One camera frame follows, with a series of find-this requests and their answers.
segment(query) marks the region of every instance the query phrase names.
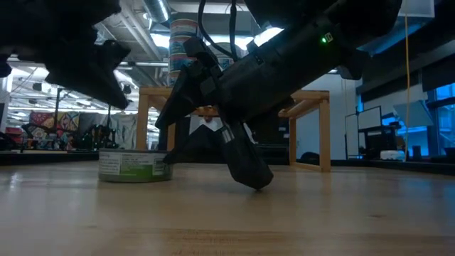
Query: fluorescent light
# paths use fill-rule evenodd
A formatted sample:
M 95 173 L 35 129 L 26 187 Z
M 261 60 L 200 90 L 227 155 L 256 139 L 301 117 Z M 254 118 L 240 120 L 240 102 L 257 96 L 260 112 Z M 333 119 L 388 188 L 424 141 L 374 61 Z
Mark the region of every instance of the fluorescent light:
M 47 111 L 47 112 L 54 112 L 54 109 L 49 107 L 8 107 L 9 110 L 37 110 L 37 111 Z M 107 114 L 107 110 L 91 110 L 91 109 L 73 109 L 73 108 L 59 108 L 58 111 L 60 112 L 83 112 L 83 113 L 100 113 L 100 114 Z M 125 114 L 137 114 L 137 110 L 111 110 L 111 114 L 118 114 L 118 113 L 125 113 Z M 158 117 L 149 117 L 152 121 L 156 121 Z
M 6 91 L 12 92 L 13 91 L 13 76 L 10 75 L 4 79 L 6 79 Z
M 128 66 L 126 66 L 126 67 L 125 67 L 125 66 L 119 66 L 117 69 L 118 69 L 118 70 L 133 70 L 133 67 L 128 67 Z
M 45 78 L 49 75 L 49 71 L 45 68 L 37 68 L 33 76 L 37 76 L 40 78 Z
M 163 36 L 157 33 L 151 33 L 150 36 L 154 40 L 156 46 L 169 48 L 169 36 Z
M 76 100 L 76 103 L 82 104 L 82 105 L 87 106 L 87 107 L 92 105 L 92 103 L 87 101 L 87 100 Z
M 211 36 L 213 42 L 215 43 L 229 43 L 230 38 L 229 36 L 222 36 L 222 35 L 214 35 Z M 236 36 L 235 37 L 235 45 L 238 46 L 242 50 L 247 50 L 247 45 L 253 40 L 252 36 Z
M 16 116 L 18 116 L 18 117 L 26 117 L 26 116 L 27 116 L 26 113 L 22 113 L 22 112 L 11 113 L 11 114 L 16 115 Z
M 94 106 L 96 106 L 96 107 L 101 107 L 102 109 L 105 109 L 105 110 L 108 109 L 108 107 L 105 107 L 105 106 L 103 106 L 103 105 L 101 105 L 101 104 L 98 104 L 98 103 L 96 103 L 96 102 L 92 102 L 92 105 L 94 105 Z
M 272 39 L 276 35 L 278 35 L 281 31 L 283 31 L 282 28 L 269 28 L 266 31 L 262 32 L 261 34 L 257 35 L 255 37 L 255 43 L 257 46 L 261 46 L 268 40 Z
M 138 66 L 144 67 L 158 67 L 158 68 L 167 68 L 168 63 L 161 63 L 161 62 L 148 62 L 148 63 L 136 63 Z
M 21 117 L 15 117 L 15 116 L 12 116 L 11 118 L 12 118 L 12 119 L 16 119 L 16 120 L 19 120 L 19 121 L 22 121 L 22 118 L 21 118 Z
M 13 70 L 11 71 L 11 74 L 14 76 L 20 76 L 20 77 L 28 77 L 30 75 L 30 73 L 17 69 L 17 68 L 13 68 Z
M 68 93 L 68 96 L 73 97 L 75 99 L 79 99 L 79 96 L 73 94 L 73 93 Z

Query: green can label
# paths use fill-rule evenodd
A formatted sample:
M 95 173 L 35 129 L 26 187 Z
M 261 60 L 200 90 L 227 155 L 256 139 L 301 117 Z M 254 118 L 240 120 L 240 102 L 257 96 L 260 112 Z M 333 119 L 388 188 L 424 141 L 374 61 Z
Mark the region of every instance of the green can label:
M 163 163 L 164 157 L 164 154 L 100 152 L 100 174 L 137 178 L 164 176 L 170 171 Z

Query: wooden frame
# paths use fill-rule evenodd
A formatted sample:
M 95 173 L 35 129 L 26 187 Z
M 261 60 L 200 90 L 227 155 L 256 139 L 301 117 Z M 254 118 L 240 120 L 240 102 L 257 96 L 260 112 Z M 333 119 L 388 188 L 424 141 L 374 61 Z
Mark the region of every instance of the wooden frame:
M 161 111 L 171 95 L 169 87 L 143 87 L 139 91 L 139 113 L 137 121 L 136 149 L 147 150 L 147 123 L 149 108 Z M 312 171 L 331 171 L 330 156 L 330 97 L 328 91 L 299 90 L 292 95 L 295 105 L 279 112 L 279 116 L 289 119 L 289 164 Z M 319 109 L 319 166 L 296 162 L 296 121 Z M 212 107 L 199 107 L 193 114 L 217 117 Z M 168 128 L 168 151 L 175 145 L 175 125 Z

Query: metal duct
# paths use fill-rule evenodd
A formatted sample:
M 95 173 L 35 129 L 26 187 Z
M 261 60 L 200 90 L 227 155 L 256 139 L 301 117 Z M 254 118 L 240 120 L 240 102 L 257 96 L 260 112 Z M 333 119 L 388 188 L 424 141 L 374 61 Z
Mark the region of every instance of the metal duct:
M 143 0 L 143 2 L 152 21 L 162 23 L 171 17 L 171 7 L 167 0 Z

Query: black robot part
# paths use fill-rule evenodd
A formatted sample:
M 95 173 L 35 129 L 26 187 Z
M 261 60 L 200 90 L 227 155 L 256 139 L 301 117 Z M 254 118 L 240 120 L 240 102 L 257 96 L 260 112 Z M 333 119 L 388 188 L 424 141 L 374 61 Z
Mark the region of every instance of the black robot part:
M 0 75 L 9 75 L 7 58 L 44 63 L 47 82 L 68 87 L 124 109 L 128 102 L 114 69 L 129 54 L 115 41 L 95 45 L 93 26 L 121 11 L 119 0 L 2 0 Z
M 185 42 L 188 56 L 197 61 L 182 67 L 156 126 L 162 129 L 197 107 L 212 105 L 223 127 L 216 132 L 200 129 L 191 134 L 184 146 L 170 153 L 168 163 L 178 162 L 179 155 L 197 152 L 204 137 L 215 138 L 213 145 L 218 145 L 236 181 L 255 189 L 268 185 L 273 174 L 248 139 L 244 123 L 253 129 L 264 125 L 260 117 L 289 106 L 293 92 L 335 67 L 341 67 L 344 78 L 359 79 L 369 56 L 356 48 L 388 32 L 401 6 L 401 0 L 372 1 L 369 9 L 360 0 L 320 1 L 317 7 L 308 4 L 310 1 L 292 1 L 276 10 L 270 2 L 261 1 L 260 6 L 258 1 L 245 1 L 258 22 L 268 19 L 285 29 L 260 47 L 250 44 L 250 54 L 223 72 L 201 39 Z M 294 8 L 299 4 L 308 8 L 305 15 L 296 14 Z M 365 21 L 376 25 L 374 31 L 366 31 L 364 21 L 350 17 L 358 9 L 375 18 Z

